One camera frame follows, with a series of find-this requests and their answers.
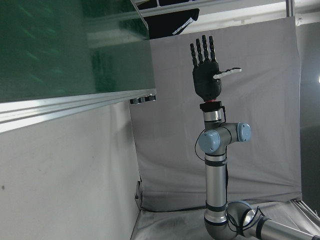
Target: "silver arm segment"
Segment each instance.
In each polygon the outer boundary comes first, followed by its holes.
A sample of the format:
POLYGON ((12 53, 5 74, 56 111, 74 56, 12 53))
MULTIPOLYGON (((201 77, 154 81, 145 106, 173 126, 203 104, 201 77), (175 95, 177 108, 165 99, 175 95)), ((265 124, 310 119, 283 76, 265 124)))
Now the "silver arm segment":
POLYGON ((246 123, 224 123, 221 103, 203 103, 205 132, 199 146, 205 152, 206 210, 205 227, 215 240, 232 240, 237 235, 260 240, 320 240, 320 237, 274 222, 258 214, 244 201, 227 202, 226 147, 247 142, 251 129, 246 123))

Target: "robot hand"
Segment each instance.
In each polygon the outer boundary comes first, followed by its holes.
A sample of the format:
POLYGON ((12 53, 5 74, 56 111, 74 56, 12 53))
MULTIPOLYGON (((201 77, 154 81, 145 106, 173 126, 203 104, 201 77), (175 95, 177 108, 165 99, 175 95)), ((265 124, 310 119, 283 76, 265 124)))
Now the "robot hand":
POLYGON ((209 36, 210 57, 207 46, 206 35, 202 36, 203 54, 199 38, 196 39, 196 49, 198 52, 198 60, 196 57, 195 46, 190 44, 192 62, 193 62, 193 83, 195 93, 199 95, 205 102, 215 100, 221 93, 221 78, 233 73, 241 72, 241 68, 234 67, 226 71, 219 71, 219 64, 216 60, 214 39, 209 36))

